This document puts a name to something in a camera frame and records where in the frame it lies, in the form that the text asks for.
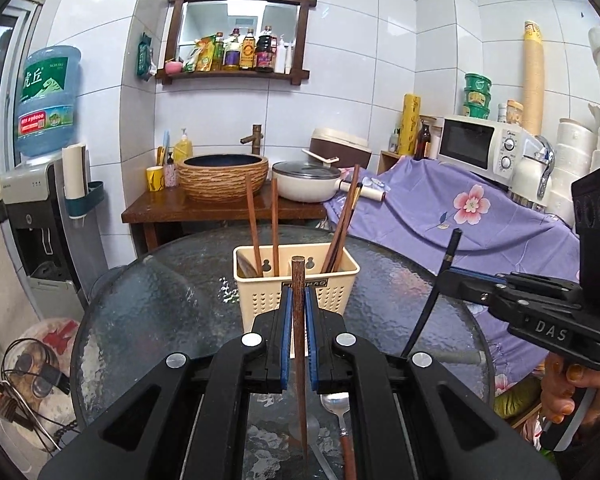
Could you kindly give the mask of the right hand orange nails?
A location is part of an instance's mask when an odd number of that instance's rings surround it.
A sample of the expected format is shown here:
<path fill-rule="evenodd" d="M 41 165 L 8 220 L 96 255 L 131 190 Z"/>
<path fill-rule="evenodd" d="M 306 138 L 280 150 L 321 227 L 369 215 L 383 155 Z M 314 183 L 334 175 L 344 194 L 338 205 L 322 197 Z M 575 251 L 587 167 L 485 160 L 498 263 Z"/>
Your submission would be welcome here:
<path fill-rule="evenodd" d="M 541 386 L 542 413 L 554 424 L 560 424 L 574 412 L 574 396 L 579 389 L 596 391 L 582 426 L 593 427 L 600 422 L 600 370 L 590 370 L 579 364 L 566 366 L 564 358 L 550 353 L 545 359 Z"/>

